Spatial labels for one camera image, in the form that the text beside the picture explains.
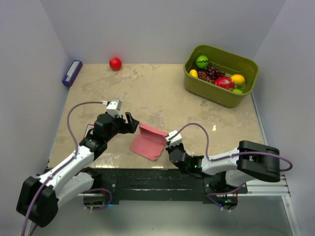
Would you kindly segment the pink paper box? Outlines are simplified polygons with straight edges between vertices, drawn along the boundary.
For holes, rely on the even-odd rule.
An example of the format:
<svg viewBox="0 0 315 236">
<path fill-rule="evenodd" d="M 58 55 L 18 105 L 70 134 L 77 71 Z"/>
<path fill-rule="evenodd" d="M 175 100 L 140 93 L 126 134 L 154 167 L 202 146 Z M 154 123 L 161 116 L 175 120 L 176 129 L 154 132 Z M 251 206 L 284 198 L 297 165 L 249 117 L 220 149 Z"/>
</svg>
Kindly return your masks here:
<svg viewBox="0 0 315 236">
<path fill-rule="evenodd" d="M 143 123 L 139 125 L 139 130 L 140 134 L 134 138 L 130 150 L 151 161 L 156 161 L 166 144 L 165 138 L 168 133 Z"/>
</svg>

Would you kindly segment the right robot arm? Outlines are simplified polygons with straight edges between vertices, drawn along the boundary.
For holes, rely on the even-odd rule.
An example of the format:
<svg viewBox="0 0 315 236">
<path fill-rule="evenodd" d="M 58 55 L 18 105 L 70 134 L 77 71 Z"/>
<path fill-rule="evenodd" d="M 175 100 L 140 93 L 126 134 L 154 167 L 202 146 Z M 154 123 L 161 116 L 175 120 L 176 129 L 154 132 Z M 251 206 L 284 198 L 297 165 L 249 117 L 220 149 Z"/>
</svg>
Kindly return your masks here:
<svg viewBox="0 0 315 236">
<path fill-rule="evenodd" d="M 181 173 L 195 178 L 215 176 L 223 173 L 219 187 L 224 193 L 231 193 L 236 187 L 258 179 L 265 182 L 280 181 L 280 160 L 270 154 L 279 155 L 277 148 L 250 142 L 240 141 L 233 150 L 209 158 L 190 156 L 182 143 L 167 146 L 169 160 Z"/>
</svg>

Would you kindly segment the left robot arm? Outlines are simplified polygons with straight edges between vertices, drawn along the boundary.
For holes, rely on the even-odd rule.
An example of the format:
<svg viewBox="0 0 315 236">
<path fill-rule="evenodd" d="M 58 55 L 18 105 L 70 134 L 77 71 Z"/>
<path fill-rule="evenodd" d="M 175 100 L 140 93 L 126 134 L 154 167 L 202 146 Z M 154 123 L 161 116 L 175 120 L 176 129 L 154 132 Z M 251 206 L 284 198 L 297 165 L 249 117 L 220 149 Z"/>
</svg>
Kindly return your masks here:
<svg viewBox="0 0 315 236">
<path fill-rule="evenodd" d="M 57 196 L 76 174 L 94 162 L 117 134 L 135 133 L 139 121 L 131 113 L 125 116 L 100 114 L 78 148 L 56 167 L 22 184 L 16 210 L 39 227 L 47 226 L 56 216 L 61 199 Z"/>
</svg>

